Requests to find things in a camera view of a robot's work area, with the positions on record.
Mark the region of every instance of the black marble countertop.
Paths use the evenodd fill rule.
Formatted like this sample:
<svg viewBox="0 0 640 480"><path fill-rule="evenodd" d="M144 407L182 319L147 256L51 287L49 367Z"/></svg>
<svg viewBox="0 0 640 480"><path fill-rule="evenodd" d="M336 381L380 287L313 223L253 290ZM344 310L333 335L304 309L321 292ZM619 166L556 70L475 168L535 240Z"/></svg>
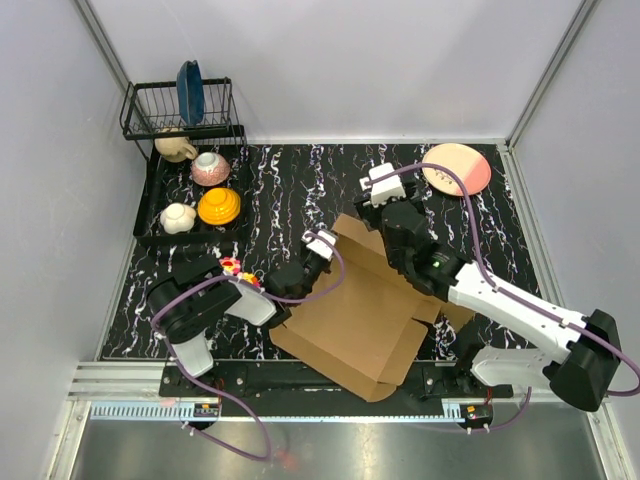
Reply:
<svg viewBox="0 0 640 480"><path fill-rule="evenodd" d="M511 190L495 145L471 145L489 161L489 186L474 197L480 223L482 255L490 270L505 280L539 294L531 259L518 221ZM271 145L248 147L255 175L251 204L253 229L244 255L245 271L258 276L297 254L302 233L311 227L331 227L341 212L355 215L351 204L359 192L358 180L368 168L382 162L395 166L419 162L431 145ZM429 218L429 232L471 254L470 230L462 201L422 187ZM238 255L217 245L173 246L167 251L136 246L122 288L113 324L101 358L165 358L162 342L151 335L151 313L145 292L158 274L180 262L203 255ZM221 319L207 331L215 358L275 360L291 358L275 347L266 329L246 322ZM439 318L425 340L418 358L455 358L462 344L482 342L501 348L523 348L527 342L497 323L476 315L458 334L446 318Z"/></svg>

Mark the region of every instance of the blue plate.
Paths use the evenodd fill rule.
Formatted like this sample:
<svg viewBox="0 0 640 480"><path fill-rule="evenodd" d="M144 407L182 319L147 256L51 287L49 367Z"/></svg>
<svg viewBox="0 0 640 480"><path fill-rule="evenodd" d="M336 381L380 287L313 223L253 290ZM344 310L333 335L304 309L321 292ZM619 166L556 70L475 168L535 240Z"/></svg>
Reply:
<svg viewBox="0 0 640 480"><path fill-rule="evenodd" d="M184 62L176 80L180 116L193 127L204 119L204 87L197 61Z"/></svg>

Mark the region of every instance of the metal floor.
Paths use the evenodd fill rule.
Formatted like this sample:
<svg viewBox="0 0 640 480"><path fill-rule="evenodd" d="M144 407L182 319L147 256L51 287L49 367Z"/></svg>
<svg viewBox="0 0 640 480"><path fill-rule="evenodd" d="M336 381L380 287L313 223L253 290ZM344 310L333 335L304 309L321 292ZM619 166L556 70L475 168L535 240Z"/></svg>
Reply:
<svg viewBox="0 0 640 480"><path fill-rule="evenodd" d="M498 422L516 411L496 405ZM455 425L439 428L458 429ZM275 458L245 460L167 422L88 423L74 480L160 479L580 479L605 478L587 417L571 407L533 404L513 428L468 437L418 424L268 425ZM260 453L251 423L209 433Z"/></svg>

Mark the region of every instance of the black wire rack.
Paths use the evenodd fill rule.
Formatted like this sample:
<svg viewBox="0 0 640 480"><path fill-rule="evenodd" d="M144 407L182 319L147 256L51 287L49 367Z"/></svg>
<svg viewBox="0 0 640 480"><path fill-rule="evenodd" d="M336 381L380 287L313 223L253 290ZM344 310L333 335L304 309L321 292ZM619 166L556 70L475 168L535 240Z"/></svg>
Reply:
<svg viewBox="0 0 640 480"><path fill-rule="evenodd" d="M176 82L130 83L120 111L120 126L127 140L188 136L231 137L238 123L231 79L203 80L204 119L188 126L180 116Z"/></svg>

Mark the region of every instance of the white wall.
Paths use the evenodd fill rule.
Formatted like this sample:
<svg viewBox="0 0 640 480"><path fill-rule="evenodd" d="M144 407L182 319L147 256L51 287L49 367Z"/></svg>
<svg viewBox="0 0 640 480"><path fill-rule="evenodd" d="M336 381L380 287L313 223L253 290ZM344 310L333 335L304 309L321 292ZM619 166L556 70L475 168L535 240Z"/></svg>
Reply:
<svg viewBox="0 0 640 480"><path fill-rule="evenodd" d="M0 476L26 480L95 354L144 161L70 1L2 2L0 63Z"/></svg>
<svg viewBox="0 0 640 480"><path fill-rule="evenodd" d="M505 137L579 0L92 0L134 82L234 81L252 139Z"/></svg>
<svg viewBox="0 0 640 480"><path fill-rule="evenodd" d="M640 362L640 3L601 2L516 147L570 307L618 322ZM635 387L621 367L613 387ZM640 473L640 399L615 402Z"/></svg>

